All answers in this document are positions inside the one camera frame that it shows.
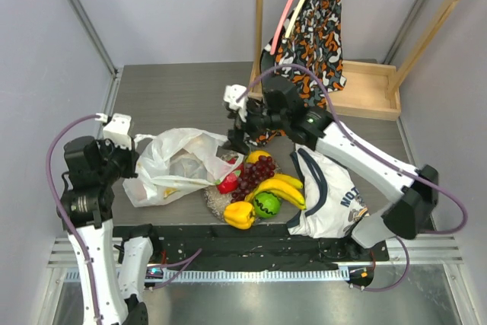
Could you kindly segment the white plastic bag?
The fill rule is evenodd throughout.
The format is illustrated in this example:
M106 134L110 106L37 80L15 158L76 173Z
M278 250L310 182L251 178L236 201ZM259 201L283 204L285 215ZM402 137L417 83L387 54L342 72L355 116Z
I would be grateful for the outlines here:
M164 206L197 190L215 186L244 160L229 163L218 156L227 138L195 128L169 129L159 135L135 136L150 142L140 154L136 178L125 179L123 189L136 208Z

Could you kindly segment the purple fake grape bunch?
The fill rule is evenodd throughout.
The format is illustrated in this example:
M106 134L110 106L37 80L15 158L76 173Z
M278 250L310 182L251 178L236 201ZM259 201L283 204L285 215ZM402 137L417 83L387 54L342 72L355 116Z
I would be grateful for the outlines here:
M275 175L275 162L273 157L266 160L260 158L255 164L243 164L242 174L239 179L239 187L231 193L233 202L244 201L245 196L252 192L261 182Z

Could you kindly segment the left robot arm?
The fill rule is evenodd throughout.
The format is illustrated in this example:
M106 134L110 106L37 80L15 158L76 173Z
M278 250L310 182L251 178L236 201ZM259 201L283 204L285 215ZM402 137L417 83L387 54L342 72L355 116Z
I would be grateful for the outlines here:
M129 230L113 251L113 184L135 176L138 153L92 136L64 146L68 170L60 199L71 223L65 226L78 264L85 324L147 324L142 299L149 263L162 245L151 224Z

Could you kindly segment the green fake watermelon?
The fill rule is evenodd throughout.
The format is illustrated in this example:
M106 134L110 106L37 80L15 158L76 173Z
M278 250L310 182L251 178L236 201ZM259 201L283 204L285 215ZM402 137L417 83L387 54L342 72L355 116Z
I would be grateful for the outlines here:
M281 200L273 193L262 192L253 198L253 206L260 218L272 218L281 210Z

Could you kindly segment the red fake dragon fruit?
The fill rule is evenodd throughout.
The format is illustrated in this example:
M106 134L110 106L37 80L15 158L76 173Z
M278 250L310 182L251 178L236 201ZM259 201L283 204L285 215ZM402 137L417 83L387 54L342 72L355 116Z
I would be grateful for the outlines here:
M231 173L229 173L216 187L220 194L234 192L239 187L239 179L242 174L244 164L240 163Z

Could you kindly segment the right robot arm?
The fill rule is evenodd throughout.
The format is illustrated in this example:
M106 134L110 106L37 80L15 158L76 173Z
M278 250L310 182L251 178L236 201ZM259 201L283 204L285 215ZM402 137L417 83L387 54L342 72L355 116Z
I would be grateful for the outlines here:
M261 107L246 96L242 85L228 85L223 103L234 126L228 131L224 148L246 155L250 151L246 136L282 130L294 143L350 168L373 184L388 199L388 206L362 219L347 237L343 249L347 257L361 260L371 248L391 237L413 240L424 229L438 203L432 185L438 172L396 162L375 148L321 107L307 107L296 87L278 76L267 81Z

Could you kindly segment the yellow fake bell pepper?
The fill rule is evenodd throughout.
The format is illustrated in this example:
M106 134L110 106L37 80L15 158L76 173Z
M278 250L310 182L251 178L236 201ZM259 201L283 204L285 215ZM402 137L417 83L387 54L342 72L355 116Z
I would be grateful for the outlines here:
M251 228L255 219L255 209L249 202L233 202L224 210L224 220L230 226L240 230Z

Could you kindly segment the yellow fake lemon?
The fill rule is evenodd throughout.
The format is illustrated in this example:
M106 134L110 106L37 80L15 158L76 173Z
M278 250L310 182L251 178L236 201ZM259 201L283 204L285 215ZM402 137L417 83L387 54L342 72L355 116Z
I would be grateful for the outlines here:
M266 160L268 157L271 157L271 154L263 150L252 151L247 155L246 162L248 164L255 164L261 157Z

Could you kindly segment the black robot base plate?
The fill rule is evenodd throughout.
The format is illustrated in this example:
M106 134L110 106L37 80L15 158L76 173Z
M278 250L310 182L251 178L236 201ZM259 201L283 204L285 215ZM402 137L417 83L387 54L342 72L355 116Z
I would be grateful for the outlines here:
M163 225L154 230L161 247L157 263L177 263L202 252L189 270L262 272L335 269L340 263L386 262L387 245L363 249L349 238L313 239L290 235L284 224L239 230L229 225Z

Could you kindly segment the yellow fake banana bunch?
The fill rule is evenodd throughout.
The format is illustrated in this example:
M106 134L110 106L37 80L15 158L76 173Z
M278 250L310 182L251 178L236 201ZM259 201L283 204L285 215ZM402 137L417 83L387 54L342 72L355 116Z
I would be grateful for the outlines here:
M272 193L282 198L300 210L307 208L302 189L304 184L298 179L286 174L275 174L261 182L252 192L245 196L245 201L251 202L257 194Z

